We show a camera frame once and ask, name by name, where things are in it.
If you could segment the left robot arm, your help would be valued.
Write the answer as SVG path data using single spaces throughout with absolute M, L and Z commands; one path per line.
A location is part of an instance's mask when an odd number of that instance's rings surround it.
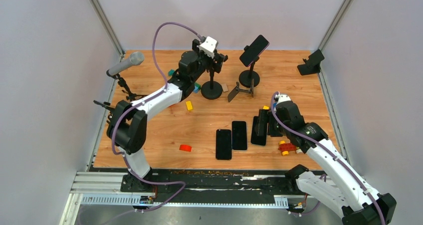
M 207 36 L 194 39 L 190 51 L 181 55 L 179 68 L 159 90 L 133 102 L 120 101 L 111 109 L 107 136 L 112 150 L 123 156 L 134 186 L 142 192 L 153 185 L 151 170 L 142 149 L 147 137 L 148 122 L 168 107 L 185 100 L 195 88 L 196 81 L 204 72 L 221 71 L 228 56 L 218 53 L 218 41 Z

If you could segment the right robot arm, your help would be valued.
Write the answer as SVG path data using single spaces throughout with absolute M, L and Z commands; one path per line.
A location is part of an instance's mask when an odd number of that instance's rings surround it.
M 304 165 L 290 169 L 285 179 L 288 192 L 315 197 L 336 213 L 344 225 L 388 225 L 397 201 L 381 194 L 360 176 L 316 123 L 306 123 L 298 106 L 286 94 L 275 94 L 266 121 L 276 122 L 277 131 L 303 154 L 314 160 L 334 185 L 317 178 Z

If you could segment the black desk phone stand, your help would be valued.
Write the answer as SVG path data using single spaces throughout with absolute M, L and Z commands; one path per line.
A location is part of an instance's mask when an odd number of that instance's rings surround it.
M 303 59 L 303 64 L 297 66 L 300 75 L 318 74 L 321 72 L 321 62 L 325 59 L 320 49 L 316 50 L 308 56 L 308 59 Z

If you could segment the black phone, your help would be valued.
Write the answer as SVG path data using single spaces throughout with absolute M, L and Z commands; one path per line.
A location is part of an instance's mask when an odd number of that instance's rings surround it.
M 232 159 L 231 130 L 228 130 L 228 129 L 216 130 L 215 158 L 217 160 L 231 160 Z
M 247 150 L 247 124 L 245 121 L 232 121 L 232 149 Z
M 267 124 L 260 122 L 258 116 L 254 116 L 250 142 L 253 145 L 265 146 L 267 140 Z

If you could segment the black stand of phone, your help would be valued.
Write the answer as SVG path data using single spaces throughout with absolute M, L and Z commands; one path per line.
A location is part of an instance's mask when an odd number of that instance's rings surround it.
M 228 60 L 227 55 L 221 53 L 215 54 L 214 58 L 207 58 L 205 60 L 205 70 L 210 75 L 210 80 L 205 82 L 201 87 L 202 96 L 208 100 L 214 100 L 221 96 L 221 84 L 214 80 L 214 74 L 220 73 L 223 63 Z

